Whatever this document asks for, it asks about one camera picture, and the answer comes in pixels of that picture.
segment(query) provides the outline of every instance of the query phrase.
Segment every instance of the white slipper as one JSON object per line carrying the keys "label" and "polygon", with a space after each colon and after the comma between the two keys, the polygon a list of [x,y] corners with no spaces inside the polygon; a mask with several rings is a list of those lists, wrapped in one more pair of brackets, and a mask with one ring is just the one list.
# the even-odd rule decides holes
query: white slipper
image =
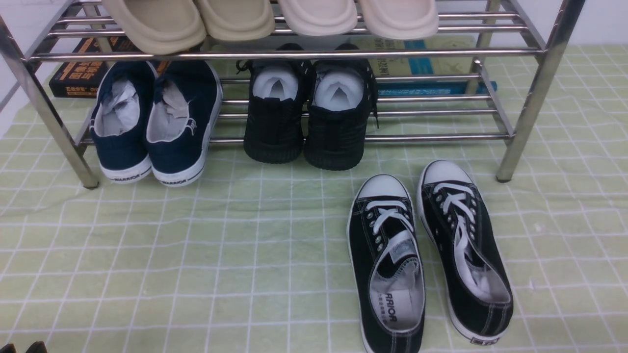
{"label": "white slipper", "polygon": [[286,23],[306,36],[340,35],[357,25],[353,0],[278,0]]}
{"label": "white slipper", "polygon": [[359,0],[374,35],[399,40],[431,37],[438,31],[435,0]]}
{"label": "white slipper", "polygon": [[103,0],[102,5],[133,44],[149,54],[187,50],[207,37],[192,0]]}
{"label": "white slipper", "polygon": [[255,40],[274,30],[268,0],[195,0],[207,33],[225,41]]}

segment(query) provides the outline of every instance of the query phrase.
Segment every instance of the black sneaker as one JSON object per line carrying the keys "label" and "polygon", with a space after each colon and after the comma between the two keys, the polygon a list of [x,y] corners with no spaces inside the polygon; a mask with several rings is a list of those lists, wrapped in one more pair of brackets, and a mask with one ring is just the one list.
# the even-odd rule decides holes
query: black sneaker
{"label": "black sneaker", "polygon": [[[343,44],[337,50],[357,50]],[[308,110],[305,159],[326,170],[355,167],[364,154],[366,126],[371,112],[377,117],[377,83],[366,59],[319,60]]]}
{"label": "black sneaker", "polygon": [[453,326],[473,344],[496,343],[514,304],[480,192],[459,166],[434,161],[423,171],[417,202],[443,263]]}
{"label": "black sneaker", "polygon": [[415,353],[425,319],[423,265],[406,188],[393,176],[368,179],[347,224],[349,256],[367,352]]}
{"label": "black sneaker", "polygon": [[[294,43],[278,50],[303,50]],[[287,163],[303,150],[301,116],[310,95],[309,60],[249,60],[238,70],[249,70],[249,117],[244,151],[263,163]]]}

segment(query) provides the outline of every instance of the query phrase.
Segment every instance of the sneaker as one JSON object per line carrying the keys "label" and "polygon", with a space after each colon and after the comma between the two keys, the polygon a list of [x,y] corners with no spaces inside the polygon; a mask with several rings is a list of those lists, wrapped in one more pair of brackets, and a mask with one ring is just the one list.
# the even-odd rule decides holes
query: sneaker
{"label": "sneaker", "polygon": [[[303,50],[288,43],[278,50]],[[239,72],[249,70],[249,117],[244,151],[263,163],[287,163],[303,150],[301,116],[310,95],[309,60],[249,60]]]}
{"label": "sneaker", "polygon": [[98,87],[89,133],[100,169],[114,183],[136,182],[151,172],[142,136],[156,76],[149,62],[117,62]]}
{"label": "sneaker", "polygon": [[418,352],[425,320],[423,265],[412,201],[393,176],[376,175],[358,192],[347,224],[349,256],[367,352]]}
{"label": "sneaker", "polygon": [[[337,50],[357,50],[343,44]],[[305,159],[326,170],[348,170],[364,154],[367,120],[377,117],[377,83],[367,59],[319,60],[308,104],[309,136]]]}
{"label": "sneaker", "polygon": [[453,326],[473,344],[494,344],[514,304],[482,196],[459,166],[442,160],[425,168],[418,189],[419,215],[445,270]]}
{"label": "sneaker", "polygon": [[155,82],[146,128],[153,174],[182,187],[200,178],[222,104],[222,86],[209,62],[172,62]]}

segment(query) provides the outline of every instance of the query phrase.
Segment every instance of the floor mat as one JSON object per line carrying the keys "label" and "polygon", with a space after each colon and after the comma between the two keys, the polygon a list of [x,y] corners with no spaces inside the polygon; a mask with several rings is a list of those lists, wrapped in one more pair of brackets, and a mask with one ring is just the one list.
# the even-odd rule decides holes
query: floor mat
{"label": "floor mat", "polygon": [[[495,346],[448,322],[423,229],[422,352],[628,351],[628,47],[570,47],[511,183],[499,141],[369,145],[350,171],[261,165],[214,146],[199,182],[81,187],[31,106],[0,139],[0,343],[50,352],[362,352],[345,226],[376,173],[410,190],[435,158],[485,198],[516,309]],[[513,121],[532,58],[490,59]],[[91,101],[57,99],[71,131]],[[380,118],[369,134],[495,131],[490,116]],[[222,121],[218,135],[244,132]],[[87,159],[98,171],[95,150]]]}

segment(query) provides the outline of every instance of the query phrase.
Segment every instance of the shoe rack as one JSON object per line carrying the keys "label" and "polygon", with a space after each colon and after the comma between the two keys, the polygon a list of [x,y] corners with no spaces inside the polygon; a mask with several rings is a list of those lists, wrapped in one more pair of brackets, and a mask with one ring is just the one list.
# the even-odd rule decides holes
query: shoe rack
{"label": "shoe rack", "polygon": [[[420,111],[379,111],[380,118],[398,116],[493,116],[496,129],[493,133],[457,133],[457,134],[407,134],[388,136],[367,136],[368,143],[434,143],[447,141],[471,140],[503,140],[507,150],[497,170],[496,178],[500,182],[508,182],[519,163],[523,149],[530,137],[531,131],[538,117],[541,106],[547,96],[558,65],[565,52],[567,43],[578,17],[585,4],[585,0],[563,0],[555,25],[548,41],[545,42],[534,27],[529,17],[523,11],[517,0],[477,0],[486,3],[482,12],[454,12],[439,14],[439,33],[478,33],[478,40],[472,48],[452,48],[436,50],[394,50],[354,52],[334,51],[304,51],[304,52],[200,52],[180,53],[173,55],[155,56],[146,53],[112,53],[106,38],[124,35],[122,30],[107,29],[105,25],[115,24],[108,16],[101,16],[99,5],[101,0],[68,0],[57,13],[46,30],[36,40],[35,44],[23,53],[17,46],[6,23],[0,17],[0,52],[10,69],[18,79],[29,100],[37,110],[43,122],[57,145],[63,151],[68,162],[76,172],[85,188],[98,187],[98,179],[85,162],[83,155],[88,145],[92,144],[88,126],[85,122],[76,136],[71,136],[59,116],[52,101],[47,96],[35,72],[42,62],[82,62],[82,61],[133,61],[133,60],[248,60],[248,59],[278,59],[278,58],[403,58],[403,57],[471,57],[472,69],[464,75],[422,75],[410,77],[378,77],[379,82],[415,82],[415,81],[467,81],[467,93],[463,95],[431,95],[416,97],[382,97],[380,103],[402,102],[472,102],[481,101],[487,104],[486,108],[477,109],[426,109]],[[358,26],[346,35],[369,34],[364,27],[362,16],[358,18]],[[452,21],[471,21],[477,24],[452,24]],[[282,16],[276,16],[277,24],[285,24]],[[74,30],[68,26],[74,24],[89,25],[90,29]],[[520,33],[526,43],[525,47],[493,47],[490,45],[493,33]],[[285,25],[277,25],[276,36],[296,35]],[[98,38],[101,52],[98,53],[51,53],[58,40],[63,38]],[[495,91],[490,84],[489,75],[484,68],[486,57],[534,56],[538,62],[538,69],[530,86],[521,115],[513,127],[502,108]],[[246,84],[248,80],[224,77],[223,84]],[[479,82],[486,82],[487,94],[476,94]],[[226,100],[226,105],[246,105],[246,100]],[[219,119],[246,119],[246,114],[221,114]],[[212,138],[213,144],[239,144],[241,137]]]}

